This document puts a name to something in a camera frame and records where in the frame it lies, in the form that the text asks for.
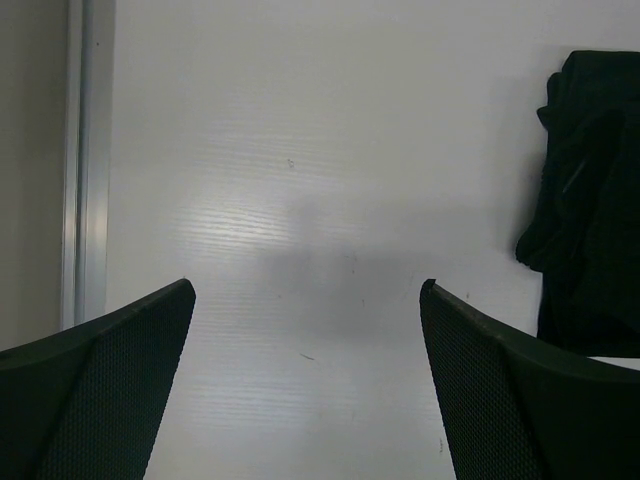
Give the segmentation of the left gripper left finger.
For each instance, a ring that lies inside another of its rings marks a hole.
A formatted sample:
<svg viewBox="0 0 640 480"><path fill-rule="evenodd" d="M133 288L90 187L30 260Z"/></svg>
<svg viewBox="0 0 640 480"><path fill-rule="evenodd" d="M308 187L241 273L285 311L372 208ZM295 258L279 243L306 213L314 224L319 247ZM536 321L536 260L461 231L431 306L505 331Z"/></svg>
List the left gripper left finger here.
<svg viewBox="0 0 640 480"><path fill-rule="evenodd" d="M4 479L141 479L196 293L180 279L1 354Z"/></svg>

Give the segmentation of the black shorts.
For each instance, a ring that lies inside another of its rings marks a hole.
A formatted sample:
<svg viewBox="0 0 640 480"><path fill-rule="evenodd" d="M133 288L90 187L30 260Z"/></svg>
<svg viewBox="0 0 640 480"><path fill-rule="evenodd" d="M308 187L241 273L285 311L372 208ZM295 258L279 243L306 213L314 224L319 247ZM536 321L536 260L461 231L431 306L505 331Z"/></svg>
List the black shorts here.
<svg viewBox="0 0 640 480"><path fill-rule="evenodd" d="M516 259L542 275L537 337L594 357L639 355L639 55L577 50L547 81L547 132Z"/></svg>

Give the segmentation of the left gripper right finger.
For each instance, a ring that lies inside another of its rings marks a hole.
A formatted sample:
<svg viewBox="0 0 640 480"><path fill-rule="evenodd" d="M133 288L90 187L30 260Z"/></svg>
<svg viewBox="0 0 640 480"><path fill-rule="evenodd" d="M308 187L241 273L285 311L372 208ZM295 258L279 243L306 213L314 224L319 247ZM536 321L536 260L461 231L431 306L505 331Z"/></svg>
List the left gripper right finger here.
<svg viewBox="0 0 640 480"><path fill-rule="evenodd" d="M638 478L637 370L549 345L433 279L420 317L457 478Z"/></svg>

